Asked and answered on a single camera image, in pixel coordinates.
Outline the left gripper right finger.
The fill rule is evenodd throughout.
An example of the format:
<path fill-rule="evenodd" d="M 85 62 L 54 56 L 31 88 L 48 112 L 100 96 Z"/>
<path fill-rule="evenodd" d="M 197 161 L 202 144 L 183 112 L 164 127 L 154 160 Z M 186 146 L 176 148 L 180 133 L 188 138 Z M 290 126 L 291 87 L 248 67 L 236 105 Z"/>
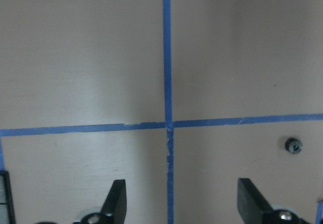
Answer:
<path fill-rule="evenodd" d="M 237 181 L 237 209 L 246 224 L 307 223 L 286 208 L 274 209 L 249 178 Z"/>

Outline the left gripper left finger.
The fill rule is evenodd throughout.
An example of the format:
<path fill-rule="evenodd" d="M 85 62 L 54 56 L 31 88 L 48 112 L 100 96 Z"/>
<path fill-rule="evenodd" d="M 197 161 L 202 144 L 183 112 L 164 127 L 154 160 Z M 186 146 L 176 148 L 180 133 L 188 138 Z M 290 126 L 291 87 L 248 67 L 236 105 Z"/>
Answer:
<path fill-rule="evenodd" d="M 114 180 L 99 212 L 81 218 L 80 223 L 123 224 L 126 218 L 126 181 Z"/>

